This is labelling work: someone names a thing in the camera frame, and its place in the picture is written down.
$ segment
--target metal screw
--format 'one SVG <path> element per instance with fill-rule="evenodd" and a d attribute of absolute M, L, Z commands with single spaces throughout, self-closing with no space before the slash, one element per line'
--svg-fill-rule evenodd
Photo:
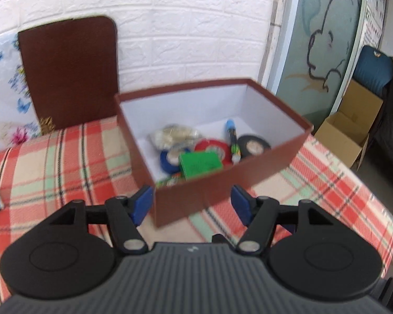
<path fill-rule="evenodd" d="M 239 244 L 239 248 L 241 251 L 244 251 L 246 253 L 254 253 L 258 251 L 261 246 L 258 242 L 255 241 L 243 241 Z"/>
<path fill-rule="evenodd" d="M 129 239 L 124 242 L 124 248 L 128 250 L 141 250 L 145 243 L 140 239 Z"/>

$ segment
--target electrical tape roll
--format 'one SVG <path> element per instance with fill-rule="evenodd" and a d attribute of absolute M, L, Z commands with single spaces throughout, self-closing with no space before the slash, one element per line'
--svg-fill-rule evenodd
<path fill-rule="evenodd" d="M 223 165 L 233 164 L 230 147 L 224 141 L 202 139 L 195 145 L 195 151 L 215 152 Z"/>
<path fill-rule="evenodd" d="M 182 153 L 189 153 L 191 150 L 163 150 L 160 152 L 160 165 L 164 172 L 173 175 L 181 171 L 179 164 L 179 155 Z"/>
<path fill-rule="evenodd" d="M 259 156 L 265 150 L 271 149 L 268 142 L 257 136 L 244 135 L 238 138 L 237 144 L 239 145 L 242 158 L 249 156 Z"/>

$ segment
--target pink flower print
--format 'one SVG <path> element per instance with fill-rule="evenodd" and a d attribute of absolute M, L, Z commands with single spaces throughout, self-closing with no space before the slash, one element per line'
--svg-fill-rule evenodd
<path fill-rule="evenodd" d="M 12 135 L 11 143 L 13 145 L 19 145 L 28 140 L 28 133 L 26 132 L 25 128 L 18 127 L 16 132 Z"/>

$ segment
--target doorframe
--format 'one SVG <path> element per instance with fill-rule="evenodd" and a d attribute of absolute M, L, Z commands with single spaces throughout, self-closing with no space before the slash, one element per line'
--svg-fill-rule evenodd
<path fill-rule="evenodd" d="M 286 0 L 282 17 L 282 26 L 278 37 L 271 71 L 262 77 L 262 85 L 271 93 L 276 94 L 284 71 L 285 61 L 290 47 L 292 31 L 296 22 L 298 0 Z"/>
<path fill-rule="evenodd" d="M 354 45 L 352 47 L 351 56 L 348 61 L 347 70 L 342 80 L 338 95 L 336 96 L 336 100 L 333 103 L 332 109 L 330 111 L 331 115 L 334 114 L 336 111 L 338 111 L 339 105 L 342 101 L 342 98 L 344 97 L 348 83 L 350 82 L 352 75 L 354 74 L 354 69 L 358 62 L 359 54 L 363 49 L 363 35 L 364 35 L 363 31 L 365 27 L 366 12 L 367 12 L 367 0 L 361 0 L 361 9 L 359 12 L 357 34 L 355 35 Z"/>

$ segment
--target round black disc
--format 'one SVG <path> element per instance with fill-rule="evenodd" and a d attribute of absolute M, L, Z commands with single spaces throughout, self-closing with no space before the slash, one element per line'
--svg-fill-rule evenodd
<path fill-rule="evenodd" d="M 0 272 L 12 293 L 62 299 L 91 290 L 111 273 L 115 256 L 103 240 L 70 226 L 47 226 L 10 245 Z"/>
<path fill-rule="evenodd" d="M 346 301 L 368 293 L 380 278 L 378 252 L 350 230 L 311 230 L 279 241 L 269 266 L 290 290 L 321 301 Z"/>
<path fill-rule="evenodd" d="M 252 135 L 240 136 L 237 144 L 239 145 L 242 158 L 258 156 L 271 149 L 271 146 L 264 139 Z"/>

